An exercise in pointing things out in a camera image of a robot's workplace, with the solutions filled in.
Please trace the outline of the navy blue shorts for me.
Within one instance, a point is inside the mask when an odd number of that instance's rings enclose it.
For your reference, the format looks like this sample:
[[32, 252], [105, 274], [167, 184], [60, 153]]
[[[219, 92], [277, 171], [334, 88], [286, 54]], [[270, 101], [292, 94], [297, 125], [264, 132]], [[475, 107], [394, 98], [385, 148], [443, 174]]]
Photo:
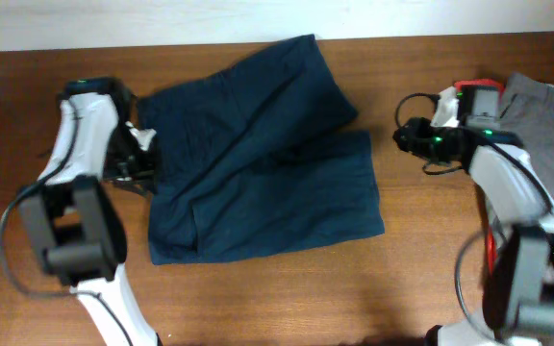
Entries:
[[314, 36], [138, 102], [158, 154], [156, 265], [221, 263], [381, 235], [371, 138]]

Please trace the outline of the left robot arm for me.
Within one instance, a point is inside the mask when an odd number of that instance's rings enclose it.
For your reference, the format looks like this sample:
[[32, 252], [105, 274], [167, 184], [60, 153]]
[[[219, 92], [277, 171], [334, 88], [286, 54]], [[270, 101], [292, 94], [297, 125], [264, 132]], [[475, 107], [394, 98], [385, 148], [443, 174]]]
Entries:
[[13, 203], [38, 265], [74, 297], [108, 345], [159, 345], [129, 283], [127, 238], [102, 184], [145, 194], [154, 188], [156, 133], [133, 124], [135, 94], [115, 77], [67, 83], [61, 124], [37, 181]]

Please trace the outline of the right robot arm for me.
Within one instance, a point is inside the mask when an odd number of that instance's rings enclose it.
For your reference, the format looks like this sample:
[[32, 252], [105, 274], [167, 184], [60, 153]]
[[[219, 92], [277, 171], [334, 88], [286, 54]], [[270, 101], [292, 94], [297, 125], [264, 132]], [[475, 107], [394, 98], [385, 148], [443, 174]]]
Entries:
[[426, 345], [554, 345], [554, 199], [518, 135], [499, 128], [502, 86], [459, 82], [427, 94], [432, 118], [397, 122], [397, 147], [430, 176], [464, 171], [486, 224], [459, 250], [461, 322], [430, 329]]

